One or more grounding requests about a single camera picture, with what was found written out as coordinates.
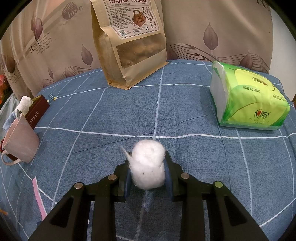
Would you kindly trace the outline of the blue checked tablecloth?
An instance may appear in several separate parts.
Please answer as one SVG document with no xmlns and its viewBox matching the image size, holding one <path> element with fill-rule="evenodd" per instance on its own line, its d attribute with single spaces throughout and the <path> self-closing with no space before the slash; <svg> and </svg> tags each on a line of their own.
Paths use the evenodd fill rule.
<svg viewBox="0 0 296 241">
<path fill-rule="evenodd" d="M 76 182 L 98 182 L 148 138 L 198 180 L 223 182 L 267 238 L 278 240 L 295 216 L 295 109 L 275 131 L 219 126 L 211 68 L 174 60 L 129 90 L 92 70 L 42 89 L 56 100 L 35 127 L 36 157 L 1 164 L 3 223 L 27 240 L 42 220 L 33 180 L 50 212 Z"/>
</svg>

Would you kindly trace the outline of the pink ceramic mug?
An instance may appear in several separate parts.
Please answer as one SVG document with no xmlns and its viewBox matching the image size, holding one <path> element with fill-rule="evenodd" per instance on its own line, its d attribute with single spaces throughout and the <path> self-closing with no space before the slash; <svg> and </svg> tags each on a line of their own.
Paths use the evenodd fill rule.
<svg viewBox="0 0 296 241">
<path fill-rule="evenodd" d="M 23 114 L 11 124 L 3 141 L 4 151 L 1 160 L 7 166 L 13 166 L 20 162 L 29 163 L 33 160 L 39 147 L 39 137 L 34 132 Z M 6 162 L 4 155 L 11 154 L 17 159 Z"/>
</svg>

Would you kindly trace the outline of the light blue white sock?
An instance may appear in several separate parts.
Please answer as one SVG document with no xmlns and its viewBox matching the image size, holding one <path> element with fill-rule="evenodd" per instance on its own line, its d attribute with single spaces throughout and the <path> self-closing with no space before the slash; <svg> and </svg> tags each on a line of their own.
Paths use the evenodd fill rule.
<svg viewBox="0 0 296 241">
<path fill-rule="evenodd" d="M 11 124 L 14 122 L 16 117 L 14 115 L 10 115 L 3 124 L 3 130 L 7 133 Z"/>
</svg>

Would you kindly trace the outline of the gold red tin box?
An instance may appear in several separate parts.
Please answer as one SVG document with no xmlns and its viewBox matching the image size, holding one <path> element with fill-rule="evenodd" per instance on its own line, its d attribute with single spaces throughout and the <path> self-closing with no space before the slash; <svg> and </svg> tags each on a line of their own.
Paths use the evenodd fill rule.
<svg viewBox="0 0 296 241">
<path fill-rule="evenodd" d="M 29 107 L 29 111 L 25 115 L 25 118 L 32 129 L 36 127 L 37 123 L 49 107 L 50 105 L 43 95 L 39 95 L 33 99 L 33 104 Z"/>
</svg>

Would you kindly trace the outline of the green tissue pack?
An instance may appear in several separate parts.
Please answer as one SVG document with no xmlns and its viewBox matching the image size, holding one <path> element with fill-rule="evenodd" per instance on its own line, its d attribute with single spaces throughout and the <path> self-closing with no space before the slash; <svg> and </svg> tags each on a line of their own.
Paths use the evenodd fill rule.
<svg viewBox="0 0 296 241">
<path fill-rule="evenodd" d="M 210 92 L 221 126 L 277 130 L 290 105 L 267 78 L 241 67 L 212 64 Z"/>
</svg>

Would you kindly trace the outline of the white fluffy plush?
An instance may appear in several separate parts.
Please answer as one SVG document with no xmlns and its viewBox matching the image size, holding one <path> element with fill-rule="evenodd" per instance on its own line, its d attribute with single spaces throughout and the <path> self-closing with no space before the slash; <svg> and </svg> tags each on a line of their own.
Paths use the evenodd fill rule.
<svg viewBox="0 0 296 241">
<path fill-rule="evenodd" d="M 30 106 L 33 104 L 33 100 L 28 96 L 23 96 L 20 100 L 20 103 L 15 108 L 15 113 L 17 110 L 26 115 L 29 112 Z"/>
</svg>

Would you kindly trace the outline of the beige leaf print curtain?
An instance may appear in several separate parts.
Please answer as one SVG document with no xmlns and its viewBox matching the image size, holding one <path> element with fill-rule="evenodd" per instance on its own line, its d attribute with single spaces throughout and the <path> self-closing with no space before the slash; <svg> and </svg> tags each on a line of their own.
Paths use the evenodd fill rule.
<svg viewBox="0 0 296 241">
<path fill-rule="evenodd" d="M 156 1 L 167 58 L 269 72 L 273 23 L 265 1 Z M 16 98 L 99 68 L 90 1 L 32 1 L 1 39 L 1 74 Z"/>
</svg>

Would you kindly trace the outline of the brown kraft snack bag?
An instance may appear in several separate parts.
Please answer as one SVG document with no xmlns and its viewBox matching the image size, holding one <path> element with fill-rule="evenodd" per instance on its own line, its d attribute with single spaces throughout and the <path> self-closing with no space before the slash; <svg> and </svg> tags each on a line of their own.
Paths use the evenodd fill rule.
<svg viewBox="0 0 296 241">
<path fill-rule="evenodd" d="M 93 39 L 108 85 L 128 90 L 167 64 L 155 1 L 92 1 Z"/>
</svg>

